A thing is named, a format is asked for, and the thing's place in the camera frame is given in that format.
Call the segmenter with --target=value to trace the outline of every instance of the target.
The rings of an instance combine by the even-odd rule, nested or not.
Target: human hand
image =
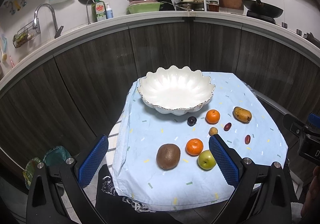
[[[311,208],[313,200],[317,197],[320,191],[320,166],[316,166],[313,170],[314,178],[310,184],[309,190],[307,192],[306,201],[301,209],[301,216],[303,217]]]

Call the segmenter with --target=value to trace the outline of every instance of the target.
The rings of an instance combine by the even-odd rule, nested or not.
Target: white bowl
[[[209,103],[215,88],[210,82],[210,76],[203,76],[200,70],[191,71],[187,66],[179,69],[173,65],[167,70],[160,67],[155,73],[148,72],[140,78],[138,92],[150,108],[180,116]]]

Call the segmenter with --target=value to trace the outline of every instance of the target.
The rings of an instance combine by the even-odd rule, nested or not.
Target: white countertop
[[[312,43],[310,43],[309,41],[307,41],[306,39],[304,39],[303,37],[297,35],[294,32],[291,32],[290,30],[287,30],[285,28],[282,28],[280,26],[277,26],[268,22],[264,22],[262,20],[258,20],[258,19],[254,19],[247,16],[242,16],[242,15],[237,15],[237,14],[224,13],[224,12],[204,12],[204,11],[161,11],[159,12],[159,11],[156,11],[156,12],[138,13],[138,14],[115,17],[112,19],[107,19],[105,21],[92,23],[90,25],[86,25],[65,33],[64,35],[37,48],[35,51],[30,53],[24,59],[22,59],[14,68],[12,68],[12,70],[10,70],[1,79],[0,90],[2,90],[2,88],[4,88],[14,78],[15,75],[21,72],[24,68],[26,68],[32,62],[36,61],[37,59],[39,59],[46,53],[50,52],[51,50],[75,38],[84,36],[88,33],[92,33],[97,30],[112,27],[115,25],[125,24],[128,22],[142,21],[146,19],[172,18],[172,17],[196,17],[199,19],[200,18],[221,19],[221,20],[228,20],[228,21],[242,23],[244,24],[244,26],[249,25],[249,26],[258,27],[258,28],[269,31],[270,33],[273,33],[273,35],[277,34],[286,39],[294,41],[296,44],[307,49],[316,57],[320,58],[320,49],[317,48]]]

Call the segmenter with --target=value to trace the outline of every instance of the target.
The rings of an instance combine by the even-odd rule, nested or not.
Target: chrome faucet
[[[55,34],[54,38],[60,37],[61,31],[63,30],[63,26],[61,26],[61,27],[58,29],[57,19],[56,19],[56,15],[55,15],[55,13],[54,13],[54,9],[53,9],[52,6],[51,6],[50,4],[48,4],[48,3],[40,4],[40,5],[36,8],[36,10],[35,10],[35,15],[34,15],[34,20],[33,20],[33,23],[32,23],[32,28],[33,28],[33,29],[36,29],[36,28],[38,27],[38,12],[39,12],[39,9],[40,9],[42,6],[45,6],[45,7],[49,8],[49,10],[51,11],[54,29],[56,30],[56,34]]]

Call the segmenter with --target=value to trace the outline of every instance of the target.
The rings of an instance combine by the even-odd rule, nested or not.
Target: metal screw
[[[276,168],[280,168],[281,167],[281,164],[279,162],[274,162],[273,165],[276,167]]]
[[[75,160],[72,157],[67,158],[66,163],[68,165],[72,164]]]
[[[41,169],[42,167],[44,167],[44,163],[42,163],[42,162],[38,163],[38,164],[37,164],[37,167],[38,167],[39,169]]]
[[[247,165],[249,165],[249,164],[252,163],[252,160],[251,160],[250,158],[247,158],[247,157],[244,158],[243,161],[244,161],[244,163],[247,164]]]

